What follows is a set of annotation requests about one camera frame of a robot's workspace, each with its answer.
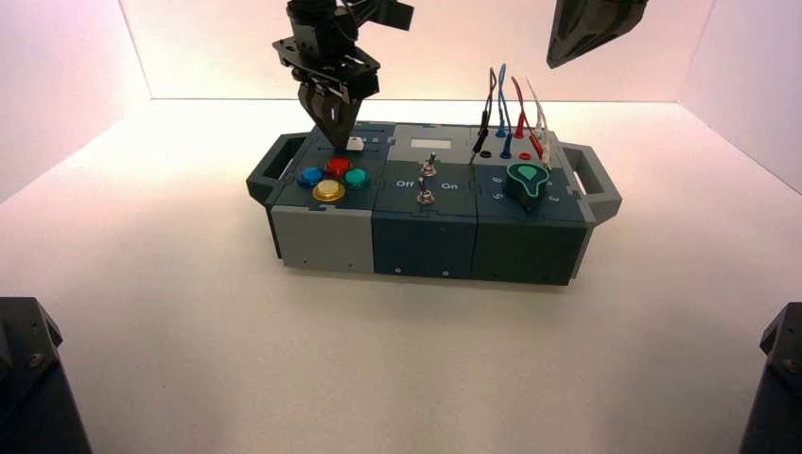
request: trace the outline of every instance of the carrying handle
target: carrying handle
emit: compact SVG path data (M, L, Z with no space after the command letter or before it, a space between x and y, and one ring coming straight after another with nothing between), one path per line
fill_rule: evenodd
M308 132L283 134L275 141L268 154L248 177L248 193L254 200L266 208L275 204L280 192L277 189L282 185L282 176L308 136Z
M621 207L621 195L596 152L584 145L561 145L572 170L567 172L568 177L582 184L582 199L590 206L596 225L615 216Z

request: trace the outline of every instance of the blue button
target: blue button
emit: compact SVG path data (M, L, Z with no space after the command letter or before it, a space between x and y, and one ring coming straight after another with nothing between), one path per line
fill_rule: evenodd
M307 167L301 172L298 184L301 187L315 187L323 180L323 171L319 167Z

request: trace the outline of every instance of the red cable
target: red cable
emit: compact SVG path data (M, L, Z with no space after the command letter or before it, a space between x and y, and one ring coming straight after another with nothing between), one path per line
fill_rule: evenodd
M532 146L534 150L537 151L537 157L543 160L543 145L541 145L540 141L537 140L537 137L534 136L534 131L532 130L532 126L529 124L529 119L526 117L526 111L524 110L524 96L521 93L521 86L518 85L518 81L515 80L513 76L513 84L515 85L515 91L518 93L518 102L521 104L521 115L518 117L518 128L515 130L515 137L522 139L524 137L524 124L526 123L527 129L529 130L529 141L532 142Z

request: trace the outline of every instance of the white wall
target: white wall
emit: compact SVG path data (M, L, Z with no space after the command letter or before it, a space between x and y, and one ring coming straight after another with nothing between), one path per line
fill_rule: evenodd
M148 89L115 0L0 0L0 202Z
M680 102L802 191L802 2L718 0Z
M677 99L713 0L652 0L642 24L582 59L546 66L555 0L407 0L410 33L368 24L379 98L480 99L501 61L546 99ZM293 98L270 43L287 0L122 0L154 97Z

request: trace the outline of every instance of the push button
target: push button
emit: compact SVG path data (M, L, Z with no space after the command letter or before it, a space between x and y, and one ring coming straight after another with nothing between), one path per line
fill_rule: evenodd
M315 190L312 191L312 197L314 197L316 201L328 203L338 201L342 199L344 195L345 186L334 180L323 180L318 183L318 185L315 186Z
M368 187L371 181L368 178L368 172L361 168L352 168L345 172L345 176L342 177L342 182L348 189L363 189Z
M331 158L326 163L326 173L334 178L342 178L351 169L351 161L346 158Z
M298 184L301 187L313 188L323 180L323 171L319 167L307 167L301 172Z

